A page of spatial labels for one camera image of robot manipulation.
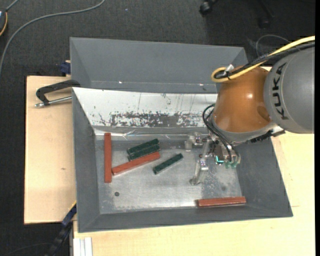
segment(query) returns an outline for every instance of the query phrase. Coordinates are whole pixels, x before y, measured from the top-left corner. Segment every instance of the yellow cable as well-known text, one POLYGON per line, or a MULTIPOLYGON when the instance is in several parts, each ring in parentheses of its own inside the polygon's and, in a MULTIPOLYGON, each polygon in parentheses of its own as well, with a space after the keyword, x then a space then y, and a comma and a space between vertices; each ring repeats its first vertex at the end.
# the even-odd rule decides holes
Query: yellow cable
MULTIPOLYGON (((313 36, 308 36, 308 37, 305 37, 305 38, 302 38, 302 39, 299 39, 297 41, 294 41, 294 42, 291 42, 281 48, 279 48, 278 50, 275 50, 274 52, 270 53, 269 55, 267 56, 271 56, 271 55, 274 55, 274 54, 277 54, 277 53, 280 53, 280 52, 284 52, 290 48, 293 48, 297 45, 300 45, 300 44, 304 44, 304 43, 307 43, 307 42, 310 42, 310 41, 315 41, 316 40, 316 37, 313 35, 313 36)), ((228 80, 232 80, 232 79, 235 79, 239 76, 242 76, 243 74, 247 73, 248 71, 250 70, 253 70, 255 69, 256 67, 259 67, 261 64, 265 63, 265 61, 261 61, 251 67, 248 67, 242 71, 240 71, 239 73, 236 73, 236 74, 233 74, 233 75, 230 75, 229 78, 228 77, 225 77, 225 78, 215 78, 215 75, 218 73, 218 72, 221 72, 221 71, 224 71, 226 70, 226 67, 219 67, 217 68, 215 71, 213 71, 213 73, 211 74, 211 80, 213 82, 216 82, 216 83, 222 83, 222 82, 226 82, 228 80)))
POLYGON ((4 15, 5 15, 5 22, 4 22, 3 29, 0 31, 0 36, 5 32, 7 24, 8 24, 8 13, 5 12, 4 15))

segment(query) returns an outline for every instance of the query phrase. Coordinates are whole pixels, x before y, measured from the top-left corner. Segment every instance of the wooden stick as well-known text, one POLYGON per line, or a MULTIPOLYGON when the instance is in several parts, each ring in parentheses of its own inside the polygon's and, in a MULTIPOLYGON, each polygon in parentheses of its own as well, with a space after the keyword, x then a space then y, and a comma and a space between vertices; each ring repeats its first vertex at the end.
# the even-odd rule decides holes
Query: wooden stick
POLYGON ((199 208, 218 207, 218 206, 237 206, 244 205, 247 202, 244 196, 221 197, 210 199, 198 199, 196 205, 199 208))
POLYGON ((117 175, 119 173, 125 172, 125 171, 129 171, 133 168, 139 167, 141 165, 145 165, 147 163, 150 163, 152 161, 155 161, 157 159, 160 158, 160 153, 154 152, 139 158, 136 158, 134 160, 131 160, 130 162, 126 162, 124 164, 118 165, 116 167, 112 168, 112 173, 113 175, 117 175))
POLYGON ((111 133, 104 134, 104 182, 111 183, 112 181, 112 166, 111 166, 111 133))

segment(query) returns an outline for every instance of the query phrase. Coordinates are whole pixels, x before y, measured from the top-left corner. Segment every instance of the black clamp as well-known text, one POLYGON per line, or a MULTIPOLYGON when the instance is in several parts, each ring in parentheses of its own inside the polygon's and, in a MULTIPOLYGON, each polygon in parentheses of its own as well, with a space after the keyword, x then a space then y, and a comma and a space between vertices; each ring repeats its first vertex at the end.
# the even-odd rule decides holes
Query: black clamp
POLYGON ((67 81, 58 82, 55 84, 51 84, 51 85, 39 88, 36 91, 35 95, 39 98, 39 100, 42 101, 42 103, 35 104, 35 106, 36 107, 44 107, 44 106, 51 105, 53 103, 59 103, 59 102, 71 100, 72 97, 69 96, 69 97, 59 98, 59 99, 55 99, 55 100, 50 101, 45 96, 45 94, 52 93, 52 92, 62 90, 65 88, 69 88, 69 87, 81 87, 81 86, 75 80, 67 80, 67 81))

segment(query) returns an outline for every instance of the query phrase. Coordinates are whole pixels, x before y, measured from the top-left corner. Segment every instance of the wooden table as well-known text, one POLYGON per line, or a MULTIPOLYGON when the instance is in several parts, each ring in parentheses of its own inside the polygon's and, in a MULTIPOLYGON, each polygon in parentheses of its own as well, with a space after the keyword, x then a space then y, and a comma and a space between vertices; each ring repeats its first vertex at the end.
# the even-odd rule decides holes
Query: wooden table
MULTIPOLYGON (((76 199, 71 103, 35 108, 40 87, 69 77, 29 76, 26 89, 24 223, 60 222, 76 199)), ((60 98, 69 92, 49 97, 60 98)), ((314 135, 272 139, 293 217, 78 233, 94 256, 315 255, 314 135)))

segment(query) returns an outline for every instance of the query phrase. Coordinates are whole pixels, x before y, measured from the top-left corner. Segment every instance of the dark carpet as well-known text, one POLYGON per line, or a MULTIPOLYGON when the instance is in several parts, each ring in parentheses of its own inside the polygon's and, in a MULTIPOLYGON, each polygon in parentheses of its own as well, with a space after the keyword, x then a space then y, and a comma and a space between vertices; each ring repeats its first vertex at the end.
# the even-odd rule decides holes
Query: dark carpet
MULTIPOLYGON (((0 0, 6 8, 13 0, 0 0)), ((99 0, 20 0, 8 12, 0 55, 26 22, 47 14, 94 6, 99 0)), ((25 76, 62 76, 70 59, 69 37, 175 42, 244 47, 249 60, 315 34, 315 0, 265 0, 274 12, 267 29, 258 27, 256 0, 220 0, 205 17, 201 0, 106 0, 98 9, 31 24, 12 41, 0 77, 0 256, 44 255, 58 223, 24 225, 25 76)), ((68 255, 66 242, 57 255, 68 255)))

